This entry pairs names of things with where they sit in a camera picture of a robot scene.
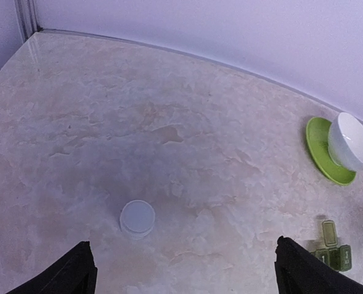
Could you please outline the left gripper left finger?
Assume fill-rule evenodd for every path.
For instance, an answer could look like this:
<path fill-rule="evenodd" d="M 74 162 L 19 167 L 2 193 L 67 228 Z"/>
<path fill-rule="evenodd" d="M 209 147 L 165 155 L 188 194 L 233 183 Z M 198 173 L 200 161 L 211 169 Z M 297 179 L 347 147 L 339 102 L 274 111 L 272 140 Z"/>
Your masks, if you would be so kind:
<path fill-rule="evenodd" d="M 81 241 L 36 277 L 10 293 L 94 293 L 97 268 L 88 241 Z"/>

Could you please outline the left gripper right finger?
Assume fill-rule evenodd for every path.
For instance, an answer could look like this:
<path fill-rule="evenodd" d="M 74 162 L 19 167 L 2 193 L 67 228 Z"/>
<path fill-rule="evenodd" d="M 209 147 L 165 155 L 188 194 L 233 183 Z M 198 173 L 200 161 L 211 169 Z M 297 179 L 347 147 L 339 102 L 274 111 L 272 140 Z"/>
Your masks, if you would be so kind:
<path fill-rule="evenodd" d="M 275 253 L 279 293 L 363 293 L 362 284 L 334 271 L 291 238 L 279 237 Z"/>

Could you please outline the small white pill bottle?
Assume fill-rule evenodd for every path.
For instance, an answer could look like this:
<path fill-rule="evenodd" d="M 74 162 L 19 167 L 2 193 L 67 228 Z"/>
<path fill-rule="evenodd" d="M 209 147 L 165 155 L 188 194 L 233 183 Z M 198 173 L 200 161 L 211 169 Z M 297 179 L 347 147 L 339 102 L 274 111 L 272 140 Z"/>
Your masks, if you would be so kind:
<path fill-rule="evenodd" d="M 121 231 L 132 239 L 142 239 L 153 230 L 155 219 L 156 213 L 149 203 L 132 200 L 121 211 Z"/>

